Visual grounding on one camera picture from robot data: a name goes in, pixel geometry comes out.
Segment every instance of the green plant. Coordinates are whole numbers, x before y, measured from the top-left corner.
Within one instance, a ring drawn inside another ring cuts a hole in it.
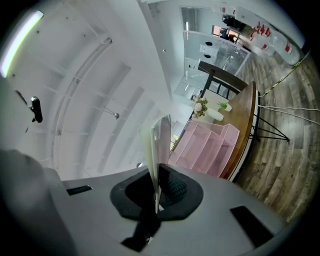
[[[193,101],[194,114],[192,115],[192,117],[199,118],[205,116],[205,112],[208,110],[206,106],[208,100],[206,98],[194,97]]]
[[[219,102],[218,105],[223,108],[224,110],[227,108],[227,104],[226,103],[222,103],[222,102]]]

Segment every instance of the potted plant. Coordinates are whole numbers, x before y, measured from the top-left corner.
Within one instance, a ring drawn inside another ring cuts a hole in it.
[[[208,100],[206,98],[194,97],[193,98],[193,114],[192,119],[198,119],[199,117],[204,117],[207,113],[210,117],[215,120],[222,121],[224,119],[224,115],[219,113],[218,111],[208,108],[206,104]]]
[[[225,111],[230,112],[232,110],[232,106],[229,105],[228,103],[219,102],[218,105]]]

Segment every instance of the flower bouquet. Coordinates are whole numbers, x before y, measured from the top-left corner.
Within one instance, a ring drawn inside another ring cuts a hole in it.
[[[205,116],[205,112],[208,110],[206,104],[208,100],[206,98],[194,97],[193,98],[193,114],[192,118],[197,119],[199,117]]]

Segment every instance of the white cable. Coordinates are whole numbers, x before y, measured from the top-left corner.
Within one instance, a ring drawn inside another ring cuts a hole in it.
[[[277,106],[261,106],[259,107],[267,107],[267,108],[273,108],[273,109],[282,109],[282,110],[310,110],[310,111],[320,111],[320,109],[315,108],[303,108],[303,107],[277,107]]]
[[[302,119],[304,119],[304,120],[307,120],[307,121],[309,121],[309,122],[311,122],[311,123],[315,123],[315,124],[317,124],[318,126],[320,126],[320,123],[318,123],[318,122],[316,122],[316,121],[309,120],[309,119],[304,118],[304,117],[299,116],[299,115],[291,114],[291,113],[284,112],[284,111],[280,111],[280,110],[275,110],[275,109],[272,109],[272,108],[268,108],[268,107],[266,107],[266,106],[261,106],[261,105],[258,105],[258,106],[259,106],[259,107],[262,107],[262,108],[264,108],[264,109],[267,109],[267,110],[272,110],[272,111],[276,111],[276,112],[288,114],[288,115],[294,116],[294,117],[296,117],[296,118],[302,118]]]

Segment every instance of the black slot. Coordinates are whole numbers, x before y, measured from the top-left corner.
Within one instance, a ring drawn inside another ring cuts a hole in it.
[[[255,247],[259,247],[274,236],[245,206],[230,209]]]
[[[68,188],[66,191],[68,192],[69,196],[73,196],[89,190],[92,190],[92,187],[85,185],[85,186],[78,186],[74,188]]]

